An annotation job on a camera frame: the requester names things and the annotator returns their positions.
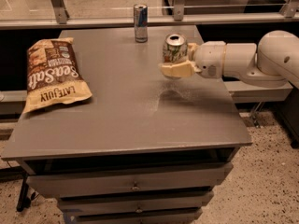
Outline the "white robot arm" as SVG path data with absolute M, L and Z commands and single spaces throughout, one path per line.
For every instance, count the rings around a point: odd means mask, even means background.
M 272 31 L 260 42 L 189 43 L 185 35 L 173 33 L 164 41 L 161 73 L 179 79 L 195 74 L 204 78 L 233 77 L 244 83 L 275 88 L 288 82 L 299 86 L 299 37 Z

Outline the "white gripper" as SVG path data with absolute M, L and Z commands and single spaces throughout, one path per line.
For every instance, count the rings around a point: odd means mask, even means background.
M 218 79 L 223 72 L 225 50 L 226 43 L 223 41 L 208 41 L 199 47 L 196 43 L 189 43 L 189 60 L 182 63 L 160 63 L 159 68 L 164 76 L 171 78 L 191 77 L 199 73 L 204 78 Z

